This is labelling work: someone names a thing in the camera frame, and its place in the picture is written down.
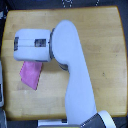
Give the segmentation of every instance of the wooden table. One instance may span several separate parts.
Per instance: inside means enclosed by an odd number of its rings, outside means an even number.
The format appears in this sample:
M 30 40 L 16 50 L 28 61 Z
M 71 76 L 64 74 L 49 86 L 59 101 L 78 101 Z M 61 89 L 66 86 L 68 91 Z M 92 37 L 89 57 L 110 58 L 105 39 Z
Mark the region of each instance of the wooden table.
M 55 60 L 44 63 L 37 91 L 34 91 L 21 82 L 19 72 L 23 62 L 13 58 L 17 30 L 52 30 L 63 19 L 72 21 L 78 30 L 97 110 L 107 110 L 112 116 L 126 115 L 127 57 L 119 12 L 117 7 L 94 7 L 8 13 L 1 54 L 7 118 L 31 120 L 66 117 L 64 99 L 68 72 L 61 70 Z

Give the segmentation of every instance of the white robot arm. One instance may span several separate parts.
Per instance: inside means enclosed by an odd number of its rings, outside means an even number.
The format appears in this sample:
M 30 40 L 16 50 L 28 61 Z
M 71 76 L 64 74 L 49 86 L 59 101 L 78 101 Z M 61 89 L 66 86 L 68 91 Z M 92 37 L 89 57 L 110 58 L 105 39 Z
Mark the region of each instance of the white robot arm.
M 82 124 L 85 127 L 98 115 L 106 128 L 116 128 L 106 111 L 97 114 L 86 61 L 76 27 L 72 22 L 61 21 L 52 33 L 40 29 L 21 29 L 16 33 L 16 60 L 49 62 L 53 57 L 70 74 L 65 95 L 68 123 Z

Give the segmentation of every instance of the dark floor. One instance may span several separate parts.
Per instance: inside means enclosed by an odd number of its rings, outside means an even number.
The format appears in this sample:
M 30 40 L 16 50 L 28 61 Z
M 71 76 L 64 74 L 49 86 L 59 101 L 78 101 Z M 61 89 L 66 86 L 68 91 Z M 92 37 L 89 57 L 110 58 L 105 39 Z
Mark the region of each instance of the dark floor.
M 0 0 L 0 11 L 3 2 Z M 18 2 L 8 1 L 7 5 L 9 9 L 38 9 L 38 8 L 63 8 L 62 0 L 19 0 Z M 86 6 L 96 6 L 97 0 L 72 0 L 72 7 L 86 7 Z M 128 49 L 128 0 L 99 0 L 97 6 L 109 6 L 117 5 L 121 15 L 121 20 L 123 23 L 126 46 Z M 69 7 L 70 4 L 65 2 L 65 6 Z M 0 19 L 0 44 L 2 42 L 2 33 L 4 28 L 4 19 Z M 127 117 L 113 118 L 117 128 L 127 128 Z M 8 121 L 8 128 L 36 128 L 37 121 Z

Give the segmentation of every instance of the pink object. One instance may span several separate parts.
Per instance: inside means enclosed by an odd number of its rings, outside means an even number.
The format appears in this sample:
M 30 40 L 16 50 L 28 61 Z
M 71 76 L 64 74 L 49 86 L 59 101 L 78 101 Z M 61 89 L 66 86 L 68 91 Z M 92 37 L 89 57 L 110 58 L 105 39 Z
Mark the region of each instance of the pink object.
M 36 90 L 38 79 L 41 72 L 42 63 L 41 62 L 27 62 L 23 63 L 20 71 L 21 81 Z

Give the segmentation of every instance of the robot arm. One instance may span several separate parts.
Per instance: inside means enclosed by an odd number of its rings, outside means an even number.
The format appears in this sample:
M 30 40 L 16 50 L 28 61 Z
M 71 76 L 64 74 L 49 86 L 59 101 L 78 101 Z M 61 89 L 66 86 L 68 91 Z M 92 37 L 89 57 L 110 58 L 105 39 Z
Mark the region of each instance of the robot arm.
M 70 74 L 65 95 L 68 123 L 80 125 L 89 119 L 95 119 L 92 118 L 97 117 L 94 116 L 97 113 L 94 94 L 74 24 L 67 20 L 61 21 L 51 36 L 49 30 L 22 29 L 16 33 L 14 43 L 16 60 L 49 62 L 53 56 L 61 67 L 68 67 Z M 109 123 L 103 123 L 107 128 L 116 127 L 110 116 L 106 116 L 106 119 L 111 120 Z

